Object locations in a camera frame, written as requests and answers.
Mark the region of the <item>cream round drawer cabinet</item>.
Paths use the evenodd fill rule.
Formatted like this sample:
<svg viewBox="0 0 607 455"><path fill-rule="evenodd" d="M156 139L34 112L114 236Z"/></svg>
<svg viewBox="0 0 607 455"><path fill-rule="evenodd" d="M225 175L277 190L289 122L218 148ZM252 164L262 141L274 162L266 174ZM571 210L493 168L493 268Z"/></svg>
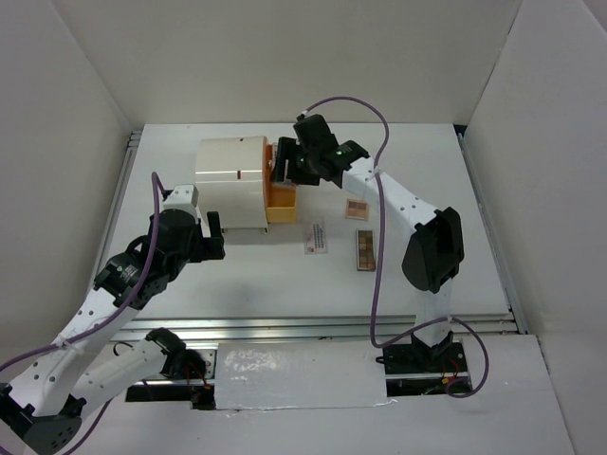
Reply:
<svg viewBox="0 0 607 455"><path fill-rule="evenodd" d="M266 229L267 139L238 136L205 139L195 162L198 208L216 211L221 228Z"/></svg>

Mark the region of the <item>clear sticker pack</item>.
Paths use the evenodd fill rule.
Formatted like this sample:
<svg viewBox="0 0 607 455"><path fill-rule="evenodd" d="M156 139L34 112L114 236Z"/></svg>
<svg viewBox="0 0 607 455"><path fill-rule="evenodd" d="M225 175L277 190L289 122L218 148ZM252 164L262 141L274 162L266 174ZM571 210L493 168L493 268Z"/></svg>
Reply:
<svg viewBox="0 0 607 455"><path fill-rule="evenodd" d="M297 185L293 183L290 179L273 179L271 182L274 189L285 190L285 191L295 191L297 189Z"/></svg>
<svg viewBox="0 0 607 455"><path fill-rule="evenodd" d="M328 252L326 228L322 218L305 221L303 247L306 255Z"/></svg>

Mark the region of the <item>pink square eyeshadow palette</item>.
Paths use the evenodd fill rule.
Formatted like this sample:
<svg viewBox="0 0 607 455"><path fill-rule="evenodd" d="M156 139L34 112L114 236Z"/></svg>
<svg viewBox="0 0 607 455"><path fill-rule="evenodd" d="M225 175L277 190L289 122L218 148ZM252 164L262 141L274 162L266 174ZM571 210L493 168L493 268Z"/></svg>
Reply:
<svg viewBox="0 0 607 455"><path fill-rule="evenodd" d="M367 221L369 219L369 205L365 201L348 199L346 201L345 217L347 219Z"/></svg>

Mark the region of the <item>long brown eyeshadow palette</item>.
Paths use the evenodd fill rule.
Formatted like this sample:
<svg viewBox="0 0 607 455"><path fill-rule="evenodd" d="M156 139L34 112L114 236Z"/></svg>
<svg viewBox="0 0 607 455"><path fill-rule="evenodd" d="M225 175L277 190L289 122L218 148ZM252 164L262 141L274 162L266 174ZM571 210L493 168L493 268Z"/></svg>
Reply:
<svg viewBox="0 0 607 455"><path fill-rule="evenodd" d="M371 229L356 231L357 271L374 272L376 270L375 236Z"/></svg>

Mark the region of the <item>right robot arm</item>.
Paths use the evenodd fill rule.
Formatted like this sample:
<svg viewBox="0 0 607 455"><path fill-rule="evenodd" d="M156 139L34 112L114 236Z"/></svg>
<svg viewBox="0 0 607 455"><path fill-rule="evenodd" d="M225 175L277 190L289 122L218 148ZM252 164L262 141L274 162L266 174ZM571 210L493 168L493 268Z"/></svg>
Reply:
<svg viewBox="0 0 607 455"><path fill-rule="evenodd" d="M414 364L433 371L452 345L451 293L463 262L461 217L453 208L438 209L382 171L374 157L353 140L339 143L323 116L302 113L296 136L278 141L271 180L295 185L333 183L367 203L379 215L378 239L395 217L406 243L402 273L415 290L415 326L409 337Z"/></svg>

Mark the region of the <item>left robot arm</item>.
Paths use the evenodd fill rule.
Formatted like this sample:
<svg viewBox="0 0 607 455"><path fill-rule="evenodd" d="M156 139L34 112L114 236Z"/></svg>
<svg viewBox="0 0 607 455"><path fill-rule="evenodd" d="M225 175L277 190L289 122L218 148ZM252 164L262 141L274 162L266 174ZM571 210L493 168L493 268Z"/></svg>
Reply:
<svg viewBox="0 0 607 455"><path fill-rule="evenodd" d="M165 209L147 234L108 260L81 309L55 340L18 361L32 364L1 388L1 419L37 454L64 449L97 408L141 379L204 378L207 362L175 333L156 328L126 353L94 367L95 358L183 268L225 257L217 212L207 214L205 236L194 213Z"/></svg>

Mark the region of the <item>white taped cover plate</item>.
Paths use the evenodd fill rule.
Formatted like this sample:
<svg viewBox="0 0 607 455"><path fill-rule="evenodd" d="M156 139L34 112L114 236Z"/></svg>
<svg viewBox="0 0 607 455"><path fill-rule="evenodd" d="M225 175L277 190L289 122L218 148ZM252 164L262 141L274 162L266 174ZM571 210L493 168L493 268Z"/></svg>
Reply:
<svg viewBox="0 0 607 455"><path fill-rule="evenodd" d="M390 402L379 350L367 341L222 343L220 410L353 409Z"/></svg>

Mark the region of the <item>left aluminium side rail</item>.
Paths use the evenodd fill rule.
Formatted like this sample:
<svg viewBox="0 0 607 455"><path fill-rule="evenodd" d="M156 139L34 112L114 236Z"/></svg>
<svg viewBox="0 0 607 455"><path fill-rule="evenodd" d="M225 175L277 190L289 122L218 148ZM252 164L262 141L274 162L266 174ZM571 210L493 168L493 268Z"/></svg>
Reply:
<svg viewBox="0 0 607 455"><path fill-rule="evenodd" d="M96 261L96 271L100 271L105 265L105 261L108 257L108 251L111 245L111 241L114 235L114 230L117 224L118 217L120 215L120 207L122 199L126 192L129 176L132 170L132 166L137 154L138 145L141 140L142 131L133 131L127 139L124 159L120 169L119 179L117 186L114 191L112 203L110 206L109 215L105 225L105 229L101 238L101 246L98 251Z"/></svg>

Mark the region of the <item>aluminium front rail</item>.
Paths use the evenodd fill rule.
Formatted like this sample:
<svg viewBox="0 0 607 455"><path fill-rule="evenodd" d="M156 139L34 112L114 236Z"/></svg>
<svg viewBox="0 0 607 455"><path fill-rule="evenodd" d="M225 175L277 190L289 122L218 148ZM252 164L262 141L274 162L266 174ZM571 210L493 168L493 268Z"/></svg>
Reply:
<svg viewBox="0 0 607 455"><path fill-rule="evenodd" d="M518 327L511 315L461 317L479 334L515 334ZM326 318L210 318L135 319L110 340L135 342L156 328L166 328L187 342L295 341L365 339L370 334L367 317ZM390 338L414 326L413 317L377 317L376 335Z"/></svg>

